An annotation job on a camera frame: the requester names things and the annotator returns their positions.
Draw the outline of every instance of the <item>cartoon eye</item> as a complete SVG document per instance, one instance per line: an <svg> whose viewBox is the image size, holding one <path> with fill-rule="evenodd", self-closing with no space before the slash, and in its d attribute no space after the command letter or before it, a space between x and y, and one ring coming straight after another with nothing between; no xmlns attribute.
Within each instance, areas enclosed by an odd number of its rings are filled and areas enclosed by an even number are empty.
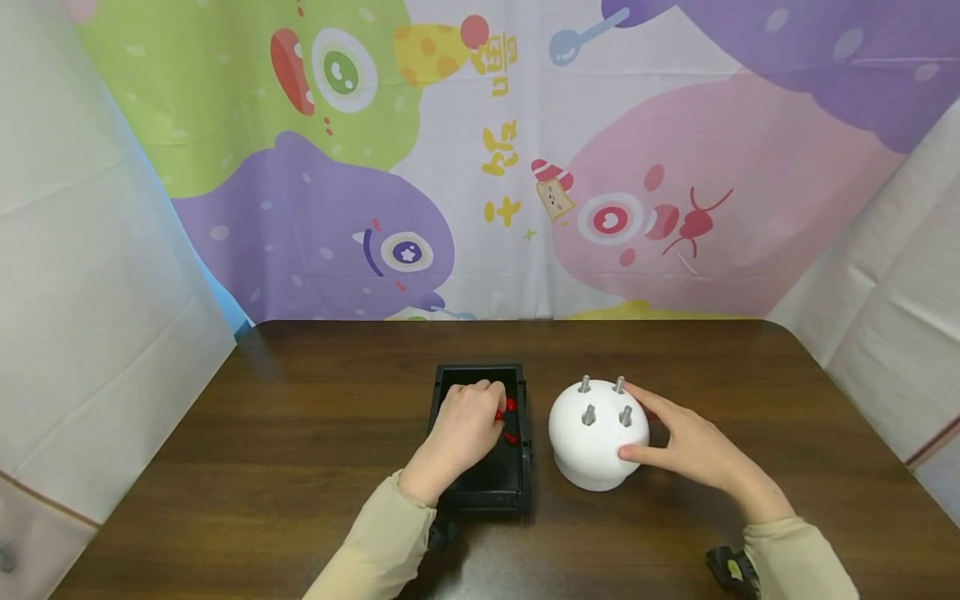
<svg viewBox="0 0 960 600"><path fill-rule="evenodd" d="M322 29L313 39L313 77L324 99L341 112L366 108L376 95L376 65L356 37Z"/></svg>
<svg viewBox="0 0 960 600"><path fill-rule="evenodd" d="M643 205L625 192L594 196L584 204L577 227L587 240L615 246L634 237L643 224Z"/></svg>
<svg viewBox="0 0 960 600"><path fill-rule="evenodd" d="M383 240L380 256L388 267L401 273L422 271L433 264L433 249L413 231L394 233Z"/></svg>

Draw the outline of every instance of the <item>white dome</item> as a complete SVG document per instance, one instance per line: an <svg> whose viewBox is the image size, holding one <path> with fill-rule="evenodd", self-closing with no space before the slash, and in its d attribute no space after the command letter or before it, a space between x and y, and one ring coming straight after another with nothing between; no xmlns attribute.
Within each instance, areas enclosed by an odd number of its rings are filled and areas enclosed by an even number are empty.
<svg viewBox="0 0 960 600"><path fill-rule="evenodd" d="M618 393L610 381L591 379L566 388L550 409L550 444L564 477L591 492L606 492L619 486L638 465L620 460L617 450L625 444L650 443L650 425L639 403L626 392ZM592 406L592 419L585 415ZM629 419L621 422L624 409Z"/></svg>

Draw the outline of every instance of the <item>fabric backdrop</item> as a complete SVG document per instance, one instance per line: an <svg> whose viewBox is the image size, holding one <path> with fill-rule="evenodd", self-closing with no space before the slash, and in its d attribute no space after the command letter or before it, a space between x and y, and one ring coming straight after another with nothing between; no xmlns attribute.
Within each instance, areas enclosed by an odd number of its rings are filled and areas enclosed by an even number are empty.
<svg viewBox="0 0 960 600"><path fill-rule="evenodd" d="M67 0L268 319L763 316L960 96L953 0Z"/></svg>

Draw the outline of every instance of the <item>beige sleeve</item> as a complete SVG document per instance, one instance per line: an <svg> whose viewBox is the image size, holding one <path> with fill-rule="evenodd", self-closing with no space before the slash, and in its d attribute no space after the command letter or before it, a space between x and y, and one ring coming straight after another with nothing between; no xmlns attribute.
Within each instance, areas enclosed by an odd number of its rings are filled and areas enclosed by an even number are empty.
<svg viewBox="0 0 960 600"><path fill-rule="evenodd" d="M799 517L748 525L744 550L762 600L847 600L860 597L820 530Z"/></svg>
<svg viewBox="0 0 960 600"><path fill-rule="evenodd" d="M417 577L437 511L404 495L399 475L373 492L304 600L391 600Z"/></svg>

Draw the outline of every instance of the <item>black box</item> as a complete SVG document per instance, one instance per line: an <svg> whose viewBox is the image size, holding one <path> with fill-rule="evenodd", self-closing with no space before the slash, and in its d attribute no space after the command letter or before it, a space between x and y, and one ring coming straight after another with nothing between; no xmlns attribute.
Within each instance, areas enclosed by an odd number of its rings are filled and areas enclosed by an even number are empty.
<svg viewBox="0 0 960 600"><path fill-rule="evenodd" d="M533 505L533 441L527 423L527 382L520 365L440 365L433 387L430 425L433 429L440 405L450 386L481 379L502 381L507 397L516 400L516 412L504 415L504 431L517 444L502 438L483 460L463 473L440 496L438 508L449 513L529 515Z"/></svg>

